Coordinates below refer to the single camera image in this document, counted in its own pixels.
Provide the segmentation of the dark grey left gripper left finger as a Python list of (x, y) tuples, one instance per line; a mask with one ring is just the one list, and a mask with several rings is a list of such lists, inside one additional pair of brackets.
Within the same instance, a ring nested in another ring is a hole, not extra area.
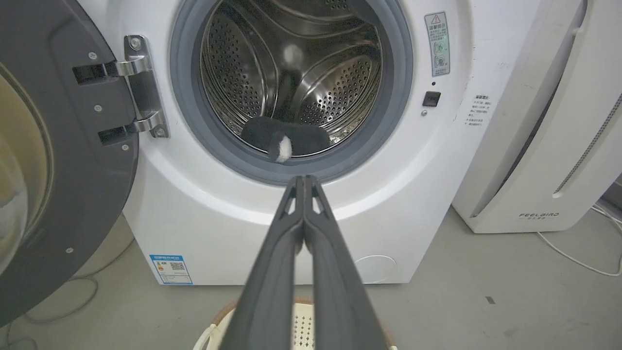
[(289, 350), (294, 267), (303, 242), (304, 178), (283, 193), (220, 345), (222, 350)]

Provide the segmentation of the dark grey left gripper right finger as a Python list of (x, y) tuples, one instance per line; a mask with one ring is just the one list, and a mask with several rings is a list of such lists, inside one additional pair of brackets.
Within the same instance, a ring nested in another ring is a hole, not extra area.
[(318, 179), (304, 177), (304, 241), (312, 255), (315, 347), (386, 350), (386, 337)]

